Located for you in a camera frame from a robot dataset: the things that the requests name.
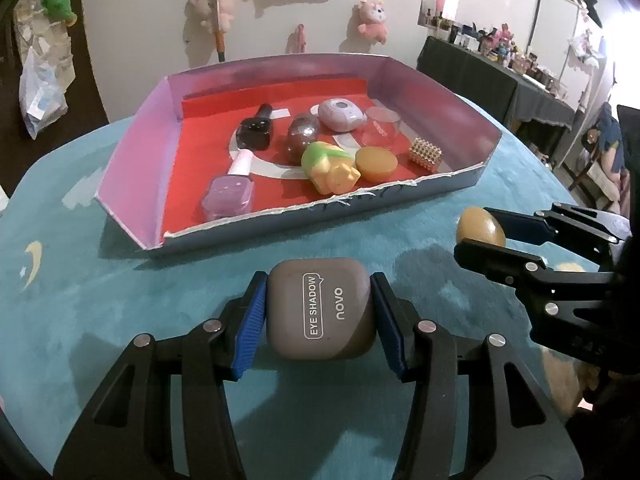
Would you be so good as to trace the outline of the amber dome soap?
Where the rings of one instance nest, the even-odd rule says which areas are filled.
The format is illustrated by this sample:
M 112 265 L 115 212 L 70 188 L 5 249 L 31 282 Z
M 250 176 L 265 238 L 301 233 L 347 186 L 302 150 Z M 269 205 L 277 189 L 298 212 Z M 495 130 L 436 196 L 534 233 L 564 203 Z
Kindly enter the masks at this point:
M 373 184 L 389 181 L 398 167 L 397 157 L 379 146 L 360 148 L 355 155 L 355 162 L 361 177 Z
M 465 208 L 457 224 L 456 242 L 477 240 L 499 247 L 506 246 L 506 234 L 496 218 L 484 208 Z

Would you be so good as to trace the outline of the brown eye shadow case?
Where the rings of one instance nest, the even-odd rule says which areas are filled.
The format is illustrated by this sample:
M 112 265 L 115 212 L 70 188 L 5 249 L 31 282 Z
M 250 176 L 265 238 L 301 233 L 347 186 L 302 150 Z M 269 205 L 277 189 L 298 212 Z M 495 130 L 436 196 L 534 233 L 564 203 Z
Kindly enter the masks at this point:
M 367 269 L 351 258 L 277 264 L 268 276 L 266 321 L 270 347 L 282 358 L 363 356 L 375 340 Z

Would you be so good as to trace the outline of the amber dome soap front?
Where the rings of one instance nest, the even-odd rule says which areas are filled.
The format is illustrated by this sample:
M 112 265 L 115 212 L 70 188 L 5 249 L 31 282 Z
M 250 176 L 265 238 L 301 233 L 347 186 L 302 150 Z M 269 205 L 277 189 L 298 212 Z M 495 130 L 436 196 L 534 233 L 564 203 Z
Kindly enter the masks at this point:
M 397 157 L 379 146 L 360 148 L 355 155 L 355 162 L 361 177 L 373 184 L 389 181 L 398 167 Z

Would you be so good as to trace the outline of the clear plastic cup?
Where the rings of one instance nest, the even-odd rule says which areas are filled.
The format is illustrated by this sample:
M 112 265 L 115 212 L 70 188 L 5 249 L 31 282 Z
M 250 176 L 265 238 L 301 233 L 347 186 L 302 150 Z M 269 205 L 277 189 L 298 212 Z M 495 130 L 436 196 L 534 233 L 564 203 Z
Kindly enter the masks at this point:
M 385 106 L 371 106 L 366 110 L 366 117 L 361 144 L 379 148 L 393 146 L 401 124 L 400 116 Z

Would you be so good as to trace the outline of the purple nail polish bottle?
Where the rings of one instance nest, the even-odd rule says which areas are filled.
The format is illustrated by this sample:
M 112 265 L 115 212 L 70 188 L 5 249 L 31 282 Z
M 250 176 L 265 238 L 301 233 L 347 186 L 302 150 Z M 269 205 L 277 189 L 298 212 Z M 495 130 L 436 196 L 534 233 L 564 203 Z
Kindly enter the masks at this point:
M 216 177 L 201 200 L 207 221 L 248 214 L 253 209 L 255 183 L 250 177 L 253 152 L 241 148 L 226 174 Z

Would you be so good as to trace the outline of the yellow green capybara toy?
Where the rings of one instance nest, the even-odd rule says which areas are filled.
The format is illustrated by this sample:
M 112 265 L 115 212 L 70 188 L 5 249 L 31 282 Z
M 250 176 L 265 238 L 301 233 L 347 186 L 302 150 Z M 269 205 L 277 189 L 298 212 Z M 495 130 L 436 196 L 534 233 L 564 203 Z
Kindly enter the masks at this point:
M 352 155 L 339 146 L 321 141 L 305 148 L 300 166 L 321 195 L 348 193 L 361 177 Z

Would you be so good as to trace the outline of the lilac round case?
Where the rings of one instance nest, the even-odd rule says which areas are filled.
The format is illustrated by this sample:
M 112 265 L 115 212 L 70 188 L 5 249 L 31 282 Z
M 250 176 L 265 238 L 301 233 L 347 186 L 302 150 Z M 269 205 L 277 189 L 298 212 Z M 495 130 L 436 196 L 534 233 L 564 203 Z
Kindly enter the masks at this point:
M 362 110 L 354 102 L 343 98 L 321 102 L 318 106 L 318 118 L 323 125 L 337 133 L 351 132 L 366 122 Z

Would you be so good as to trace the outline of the silver shiny egg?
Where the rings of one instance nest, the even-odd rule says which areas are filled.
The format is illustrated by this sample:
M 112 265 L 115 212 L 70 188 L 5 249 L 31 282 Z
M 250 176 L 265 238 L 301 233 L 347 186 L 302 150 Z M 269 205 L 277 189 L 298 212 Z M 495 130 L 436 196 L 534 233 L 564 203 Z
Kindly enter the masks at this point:
M 318 141 L 320 130 L 320 120 L 314 114 L 298 114 L 293 118 L 285 139 L 286 154 L 292 165 L 300 165 L 307 146 Z

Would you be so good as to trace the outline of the black nail polish bottle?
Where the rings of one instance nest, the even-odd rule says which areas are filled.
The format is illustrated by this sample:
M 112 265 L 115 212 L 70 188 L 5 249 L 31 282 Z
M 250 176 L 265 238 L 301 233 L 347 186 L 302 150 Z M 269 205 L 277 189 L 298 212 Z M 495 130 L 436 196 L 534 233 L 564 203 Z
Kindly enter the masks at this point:
M 236 144 L 240 150 L 265 151 L 272 137 L 272 106 L 262 104 L 253 117 L 245 118 L 236 130 Z

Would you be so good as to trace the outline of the dark cloth covered table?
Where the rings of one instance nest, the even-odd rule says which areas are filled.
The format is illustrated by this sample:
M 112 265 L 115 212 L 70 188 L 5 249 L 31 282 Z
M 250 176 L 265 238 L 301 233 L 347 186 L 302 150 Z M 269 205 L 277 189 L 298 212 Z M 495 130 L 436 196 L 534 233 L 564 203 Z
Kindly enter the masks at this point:
M 570 130 L 574 110 L 512 70 L 462 47 L 427 37 L 416 69 L 464 96 L 514 132 L 550 155 Z

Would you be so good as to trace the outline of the pink plush toy right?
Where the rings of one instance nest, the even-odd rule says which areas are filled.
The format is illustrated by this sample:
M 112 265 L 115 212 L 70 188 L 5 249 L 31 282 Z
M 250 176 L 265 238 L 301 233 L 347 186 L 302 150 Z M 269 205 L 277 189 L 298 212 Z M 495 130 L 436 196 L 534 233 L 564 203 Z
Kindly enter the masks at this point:
M 358 32 L 371 44 L 386 44 L 386 12 L 382 0 L 361 0 L 357 6 Z

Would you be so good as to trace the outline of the pink plush toy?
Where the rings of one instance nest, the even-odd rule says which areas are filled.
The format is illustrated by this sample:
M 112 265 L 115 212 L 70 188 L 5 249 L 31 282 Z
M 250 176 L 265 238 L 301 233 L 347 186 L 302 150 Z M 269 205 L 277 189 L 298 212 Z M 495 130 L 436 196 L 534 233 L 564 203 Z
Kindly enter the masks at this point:
M 386 44 L 386 12 L 382 0 L 361 0 L 357 6 L 358 32 L 371 44 Z
M 234 20 L 234 4 L 235 0 L 189 0 L 191 6 L 198 16 L 200 25 L 208 32 L 212 32 L 214 22 L 214 14 L 218 16 L 218 23 L 223 32 L 231 29 Z

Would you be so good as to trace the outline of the dark brown door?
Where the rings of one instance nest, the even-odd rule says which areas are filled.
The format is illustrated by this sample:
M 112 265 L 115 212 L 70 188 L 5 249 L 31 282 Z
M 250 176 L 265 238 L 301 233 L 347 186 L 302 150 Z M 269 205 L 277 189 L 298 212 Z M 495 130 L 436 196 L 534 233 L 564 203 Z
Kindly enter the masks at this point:
M 82 0 L 1 0 L 1 187 L 107 124 Z

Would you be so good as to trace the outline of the green dinosaur plush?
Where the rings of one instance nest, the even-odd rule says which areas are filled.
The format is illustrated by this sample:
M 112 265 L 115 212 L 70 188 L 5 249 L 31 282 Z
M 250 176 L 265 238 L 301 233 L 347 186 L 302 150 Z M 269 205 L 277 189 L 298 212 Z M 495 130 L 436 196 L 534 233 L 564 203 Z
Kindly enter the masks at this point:
M 64 22 L 73 26 L 77 22 L 77 14 L 72 9 L 72 0 L 41 0 L 44 13 L 54 22 Z

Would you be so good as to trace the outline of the pink plush toy centre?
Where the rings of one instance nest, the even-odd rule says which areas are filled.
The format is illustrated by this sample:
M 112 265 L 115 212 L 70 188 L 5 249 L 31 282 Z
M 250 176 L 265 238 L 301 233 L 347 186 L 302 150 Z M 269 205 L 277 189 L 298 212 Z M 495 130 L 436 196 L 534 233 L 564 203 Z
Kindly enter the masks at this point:
M 235 0 L 189 0 L 191 6 L 198 16 L 200 25 L 208 32 L 212 32 L 214 22 L 214 14 L 218 16 L 218 23 L 223 32 L 231 29 L 234 20 L 234 4 Z

